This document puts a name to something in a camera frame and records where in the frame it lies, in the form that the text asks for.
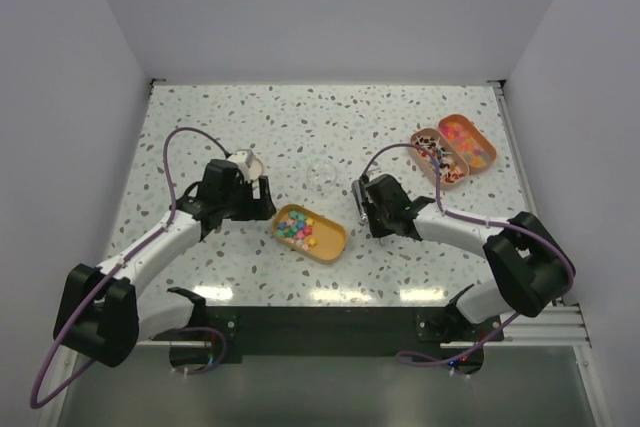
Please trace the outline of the yellow tray of star candies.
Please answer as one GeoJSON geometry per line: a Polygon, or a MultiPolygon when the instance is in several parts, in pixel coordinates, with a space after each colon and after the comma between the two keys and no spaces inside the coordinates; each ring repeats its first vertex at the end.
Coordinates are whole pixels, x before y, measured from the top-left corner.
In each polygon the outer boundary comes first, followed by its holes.
{"type": "Polygon", "coordinates": [[[348,241],[342,225],[297,204],[276,213],[272,231],[288,248],[322,264],[336,262],[348,241]]]}

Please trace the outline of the metal scoop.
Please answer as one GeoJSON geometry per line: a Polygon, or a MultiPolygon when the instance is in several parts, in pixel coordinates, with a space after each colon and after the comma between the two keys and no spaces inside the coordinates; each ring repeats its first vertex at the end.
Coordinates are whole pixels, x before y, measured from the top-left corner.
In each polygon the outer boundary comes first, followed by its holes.
{"type": "Polygon", "coordinates": [[[369,202],[368,202],[366,190],[364,188],[364,182],[360,178],[355,179],[351,184],[351,191],[355,199],[360,222],[362,224],[367,223],[369,220],[369,217],[368,217],[369,202]]]}

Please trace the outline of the clear glass jar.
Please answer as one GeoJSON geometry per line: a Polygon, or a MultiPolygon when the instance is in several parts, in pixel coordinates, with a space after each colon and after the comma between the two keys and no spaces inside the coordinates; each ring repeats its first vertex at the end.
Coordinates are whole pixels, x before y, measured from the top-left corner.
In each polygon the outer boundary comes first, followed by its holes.
{"type": "Polygon", "coordinates": [[[329,160],[314,160],[306,170],[309,189],[312,193],[321,197],[326,197],[331,193],[336,184],[337,176],[337,168],[329,160]]]}

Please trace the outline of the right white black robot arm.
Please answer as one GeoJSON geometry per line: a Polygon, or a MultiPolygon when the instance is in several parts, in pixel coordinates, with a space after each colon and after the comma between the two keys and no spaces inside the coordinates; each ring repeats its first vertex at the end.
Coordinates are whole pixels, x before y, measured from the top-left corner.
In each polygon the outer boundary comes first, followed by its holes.
{"type": "Polygon", "coordinates": [[[481,323],[508,312],[534,318],[573,285],[573,263],[530,212],[495,219],[446,210],[434,198],[410,199],[388,174],[363,175],[352,192],[372,237],[437,242],[488,263],[493,279],[464,288],[431,322],[444,334],[469,339],[481,323]]]}

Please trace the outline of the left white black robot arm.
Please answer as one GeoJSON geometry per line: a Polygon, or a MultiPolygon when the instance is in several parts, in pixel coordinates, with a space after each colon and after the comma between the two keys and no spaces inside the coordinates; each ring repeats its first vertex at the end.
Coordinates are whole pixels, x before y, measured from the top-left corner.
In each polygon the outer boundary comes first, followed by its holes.
{"type": "Polygon", "coordinates": [[[63,346],[108,367],[120,365],[138,341],[174,329],[200,337],[207,315],[190,303],[143,313],[138,299],[177,257],[230,220],[267,221],[276,213],[263,163],[248,150],[210,161],[201,180],[181,196],[154,228],[97,266],[68,274],[54,325],[63,346]]]}

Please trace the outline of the orange tray of gummy candies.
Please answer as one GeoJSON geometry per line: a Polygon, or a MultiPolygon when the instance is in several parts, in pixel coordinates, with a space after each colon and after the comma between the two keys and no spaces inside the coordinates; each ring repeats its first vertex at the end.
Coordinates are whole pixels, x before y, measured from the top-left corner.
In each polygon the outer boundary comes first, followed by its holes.
{"type": "Polygon", "coordinates": [[[464,115],[451,114],[442,118],[438,130],[466,162],[471,174],[485,172],[493,165],[497,157],[496,148],[464,115]]]}

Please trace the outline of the round wooden jar lid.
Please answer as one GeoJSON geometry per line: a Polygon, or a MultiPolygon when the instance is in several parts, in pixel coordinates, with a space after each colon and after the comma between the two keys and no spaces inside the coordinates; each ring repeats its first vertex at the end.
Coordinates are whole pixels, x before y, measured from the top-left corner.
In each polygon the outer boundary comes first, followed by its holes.
{"type": "Polygon", "coordinates": [[[256,182],[264,173],[264,165],[261,160],[254,157],[249,167],[249,179],[251,182],[256,182]]]}

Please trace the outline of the pink tray of lollipops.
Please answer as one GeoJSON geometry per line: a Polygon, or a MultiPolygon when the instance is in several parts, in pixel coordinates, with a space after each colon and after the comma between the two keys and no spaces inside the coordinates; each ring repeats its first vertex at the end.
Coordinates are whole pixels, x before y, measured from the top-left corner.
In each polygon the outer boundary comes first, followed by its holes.
{"type": "Polygon", "coordinates": [[[439,174],[441,190],[451,190],[468,179],[468,164],[438,129],[420,129],[411,135],[410,143],[414,148],[409,148],[409,155],[433,184],[439,174]]]}

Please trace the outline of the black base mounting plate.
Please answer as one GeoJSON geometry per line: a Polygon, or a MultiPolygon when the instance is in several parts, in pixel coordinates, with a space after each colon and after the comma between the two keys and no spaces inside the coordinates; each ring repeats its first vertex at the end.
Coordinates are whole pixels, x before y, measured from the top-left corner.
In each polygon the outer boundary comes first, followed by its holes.
{"type": "Polygon", "coordinates": [[[445,307],[207,307],[158,339],[173,342],[173,366],[239,364],[249,356],[389,357],[475,373],[480,341],[503,340],[493,316],[480,324],[445,307]]]}

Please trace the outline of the aluminium frame rail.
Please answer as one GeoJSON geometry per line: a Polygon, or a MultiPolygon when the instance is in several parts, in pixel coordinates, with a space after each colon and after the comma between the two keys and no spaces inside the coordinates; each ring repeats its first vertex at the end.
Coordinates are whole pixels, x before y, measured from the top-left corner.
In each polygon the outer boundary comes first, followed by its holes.
{"type": "MultiPolygon", "coordinates": [[[[173,301],[166,304],[158,305],[152,309],[139,308],[139,310],[143,313],[154,314],[159,312],[160,310],[179,307],[184,303],[191,304],[193,308],[191,314],[194,313],[195,308],[198,305],[205,305],[207,307],[273,307],[273,306],[210,305],[207,303],[204,297],[194,292],[188,291],[186,289],[174,287],[170,289],[169,292],[175,297],[173,301]]],[[[445,307],[445,306],[396,306],[396,307],[445,307]]],[[[314,307],[381,307],[381,306],[314,306],[314,307]]],[[[497,317],[499,317],[500,323],[495,330],[499,333],[502,333],[504,338],[501,341],[495,341],[490,339],[489,337],[484,337],[479,343],[482,349],[484,349],[484,347],[489,345],[494,345],[494,344],[501,345],[501,344],[508,344],[508,343],[514,343],[515,345],[521,345],[521,346],[564,346],[564,345],[576,346],[576,345],[582,345],[587,341],[586,328],[582,320],[581,313],[576,307],[567,307],[567,306],[546,307],[540,312],[538,316],[534,318],[521,316],[519,314],[515,315],[513,313],[502,314],[497,317]]],[[[171,347],[173,347],[174,345],[173,342],[160,340],[158,339],[157,336],[158,334],[138,341],[137,344],[134,346],[134,348],[138,345],[144,345],[148,342],[167,343],[169,344],[170,349],[171,347]]],[[[56,348],[64,347],[70,351],[75,352],[78,355],[82,355],[74,350],[71,350],[63,346],[60,342],[56,341],[55,338],[54,338],[54,346],[56,348]]],[[[104,365],[88,357],[86,357],[86,359],[89,365],[93,365],[95,363],[104,365]]],[[[220,364],[222,363],[206,366],[206,367],[203,367],[202,369],[196,368],[195,371],[196,373],[201,374],[207,368],[215,367],[220,364]]],[[[418,366],[444,367],[442,362],[436,362],[433,365],[420,364],[418,366]]]]}

